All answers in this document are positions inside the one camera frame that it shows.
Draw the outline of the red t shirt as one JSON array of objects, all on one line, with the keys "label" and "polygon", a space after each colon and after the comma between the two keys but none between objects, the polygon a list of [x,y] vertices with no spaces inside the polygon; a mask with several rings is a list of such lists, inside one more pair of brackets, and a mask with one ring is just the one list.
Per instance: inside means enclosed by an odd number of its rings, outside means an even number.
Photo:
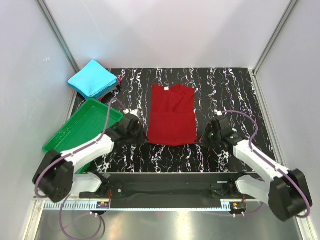
[{"label": "red t shirt", "polygon": [[183,84],[152,85],[147,137],[151,144],[182,146],[197,140],[195,91]]}]

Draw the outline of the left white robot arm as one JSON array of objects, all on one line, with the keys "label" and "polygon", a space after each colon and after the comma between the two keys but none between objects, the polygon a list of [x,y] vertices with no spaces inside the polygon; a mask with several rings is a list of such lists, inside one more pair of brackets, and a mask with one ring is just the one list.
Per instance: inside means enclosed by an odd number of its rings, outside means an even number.
[{"label": "left white robot arm", "polygon": [[53,203],[63,201],[68,195],[106,197],[109,190],[107,176],[98,172],[78,174],[78,170],[125,145],[138,145],[144,141],[140,111],[126,109],[120,122],[92,140],[63,152],[47,152],[32,179],[35,194],[49,198]]}]

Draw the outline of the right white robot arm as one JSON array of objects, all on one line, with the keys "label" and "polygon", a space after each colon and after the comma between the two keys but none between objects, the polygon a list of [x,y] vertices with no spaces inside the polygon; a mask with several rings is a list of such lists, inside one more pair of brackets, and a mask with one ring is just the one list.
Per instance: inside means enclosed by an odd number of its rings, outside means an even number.
[{"label": "right white robot arm", "polygon": [[238,111],[252,121],[254,133],[246,138],[234,131],[227,111],[218,111],[207,125],[203,134],[209,148],[222,147],[224,151],[248,165],[259,175],[253,178],[247,173],[238,173],[221,187],[214,186],[211,191],[217,197],[239,198],[251,196],[269,206],[271,212],[285,222],[293,217],[307,218],[313,206],[312,197],[305,174],[299,170],[277,163],[253,144],[259,127],[249,115]]}]

